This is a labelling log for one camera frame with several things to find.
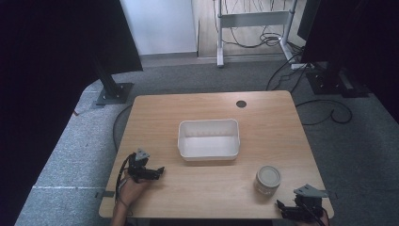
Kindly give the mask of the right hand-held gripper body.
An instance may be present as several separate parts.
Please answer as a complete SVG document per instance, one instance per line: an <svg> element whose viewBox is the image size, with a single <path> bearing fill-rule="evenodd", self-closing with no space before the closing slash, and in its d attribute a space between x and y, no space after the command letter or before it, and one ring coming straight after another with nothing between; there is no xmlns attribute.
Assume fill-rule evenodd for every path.
<svg viewBox="0 0 399 226"><path fill-rule="evenodd" d="M294 193L295 206L292 211L299 212L301 215L301 220L295 221L320 221L324 212L322 199L328 197L326 191L306 184L295 189Z"/></svg>

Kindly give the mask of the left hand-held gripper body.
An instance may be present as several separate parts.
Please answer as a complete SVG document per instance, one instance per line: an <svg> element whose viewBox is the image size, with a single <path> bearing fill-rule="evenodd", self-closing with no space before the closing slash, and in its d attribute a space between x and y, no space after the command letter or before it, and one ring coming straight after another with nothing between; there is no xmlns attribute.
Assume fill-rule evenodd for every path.
<svg viewBox="0 0 399 226"><path fill-rule="evenodd" d="M128 156L128 174L135 182L138 183L141 179L148 180L151 175L157 174L156 169L146 168L149 157L150 155L140 148Z"/></svg>

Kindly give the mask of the person's right hand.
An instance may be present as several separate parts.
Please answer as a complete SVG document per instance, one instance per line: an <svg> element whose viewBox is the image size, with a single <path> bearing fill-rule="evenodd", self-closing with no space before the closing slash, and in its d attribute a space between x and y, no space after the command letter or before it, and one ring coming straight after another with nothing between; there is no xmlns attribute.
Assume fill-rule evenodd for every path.
<svg viewBox="0 0 399 226"><path fill-rule="evenodd" d="M317 221L313 222L296 221L295 226L330 226L327 211L323 212L323 215L320 217L320 220L323 222L322 225L320 225Z"/></svg>

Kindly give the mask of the person's left hand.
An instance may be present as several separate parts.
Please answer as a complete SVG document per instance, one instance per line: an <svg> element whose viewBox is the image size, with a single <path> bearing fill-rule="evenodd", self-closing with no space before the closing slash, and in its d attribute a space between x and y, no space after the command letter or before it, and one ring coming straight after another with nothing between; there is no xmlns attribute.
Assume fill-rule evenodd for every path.
<svg viewBox="0 0 399 226"><path fill-rule="evenodd" d="M129 208L151 184L148 180L135 182L131 177L122 180L117 204Z"/></svg>

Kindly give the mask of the beige jar with lid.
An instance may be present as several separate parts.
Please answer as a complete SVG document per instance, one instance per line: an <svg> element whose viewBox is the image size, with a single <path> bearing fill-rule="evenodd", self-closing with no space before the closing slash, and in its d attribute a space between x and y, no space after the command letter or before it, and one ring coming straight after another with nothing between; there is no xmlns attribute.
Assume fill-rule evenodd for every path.
<svg viewBox="0 0 399 226"><path fill-rule="evenodd" d="M256 173L254 187L265 196L273 196L281 183L280 172L272 166L262 166Z"/></svg>

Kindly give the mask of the white plastic bin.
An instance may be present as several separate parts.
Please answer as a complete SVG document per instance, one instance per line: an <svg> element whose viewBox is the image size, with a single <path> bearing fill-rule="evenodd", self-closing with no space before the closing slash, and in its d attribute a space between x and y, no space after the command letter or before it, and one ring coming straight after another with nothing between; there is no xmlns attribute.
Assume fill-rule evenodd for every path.
<svg viewBox="0 0 399 226"><path fill-rule="evenodd" d="M234 160L240 152L238 121L182 121L178 150L185 161Z"/></svg>

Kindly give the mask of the black stand base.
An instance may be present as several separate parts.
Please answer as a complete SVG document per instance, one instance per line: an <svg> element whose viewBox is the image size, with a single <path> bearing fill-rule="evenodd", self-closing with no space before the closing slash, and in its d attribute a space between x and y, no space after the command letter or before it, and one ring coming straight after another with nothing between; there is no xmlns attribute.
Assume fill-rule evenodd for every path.
<svg viewBox="0 0 399 226"><path fill-rule="evenodd" d="M316 95L342 95L344 98L368 97L371 91L346 68L327 64L325 69L307 73L306 77Z"/></svg>

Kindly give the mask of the white power strip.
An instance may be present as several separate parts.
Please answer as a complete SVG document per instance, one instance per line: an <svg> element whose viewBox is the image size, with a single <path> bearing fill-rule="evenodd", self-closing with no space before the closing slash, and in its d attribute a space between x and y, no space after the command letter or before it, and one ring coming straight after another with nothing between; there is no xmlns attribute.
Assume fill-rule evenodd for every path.
<svg viewBox="0 0 399 226"><path fill-rule="evenodd" d="M314 69L314 65L311 64L311 63L294 63L294 64L291 64L291 69L293 71L300 70L300 69L305 69L305 68Z"/></svg>

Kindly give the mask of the black curtain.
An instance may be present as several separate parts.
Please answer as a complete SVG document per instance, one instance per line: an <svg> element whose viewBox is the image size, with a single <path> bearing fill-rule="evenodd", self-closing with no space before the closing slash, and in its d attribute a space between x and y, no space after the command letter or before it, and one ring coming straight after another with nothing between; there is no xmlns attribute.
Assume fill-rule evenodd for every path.
<svg viewBox="0 0 399 226"><path fill-rule="evenodd" d="M399 0L307 0L303 63L346 68L399 123Z"/></svg>
<svg viewBox="0 0 399 226"><path fill-rule="evenodd" d="M13 226L83 90L138 71L121 0L0 0L0 226Z"/></svg>

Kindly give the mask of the black stand with base plate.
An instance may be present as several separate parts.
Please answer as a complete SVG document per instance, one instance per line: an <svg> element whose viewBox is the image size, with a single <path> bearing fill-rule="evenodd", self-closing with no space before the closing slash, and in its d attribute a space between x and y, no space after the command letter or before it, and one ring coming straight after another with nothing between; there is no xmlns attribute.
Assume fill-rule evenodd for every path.
<svg viewBox="0 0 399 226"><path fill-rule="evenodd" d="M105 72L99 59L91 57L91 62L96 74L99 76L103 89L96 101L96 105L121 105L127 102L133 83L117 83L111 74Z"/></svg>

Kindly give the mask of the white metal desk frame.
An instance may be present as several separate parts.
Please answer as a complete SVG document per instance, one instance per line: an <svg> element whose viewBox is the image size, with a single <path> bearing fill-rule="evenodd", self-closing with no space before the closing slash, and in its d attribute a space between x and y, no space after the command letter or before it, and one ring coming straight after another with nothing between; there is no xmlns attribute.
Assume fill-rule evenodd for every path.
<svg viewBox="0 0 399 226"><path fill-rule="evenodd" d="M260 12L247 12L230 14L223 13L224 4L222 0L216 0L215 4L215 27L217 31L216 43L216 65L224 67L224 44L223 30L228 28L254 27L270 25L281 25L282 35L278 38L279 47L282 53L292 65L295 64L295 55L289 47L288 38L295 17L295 10L298 0L292 0L287 10L273 10Z"/></svg>

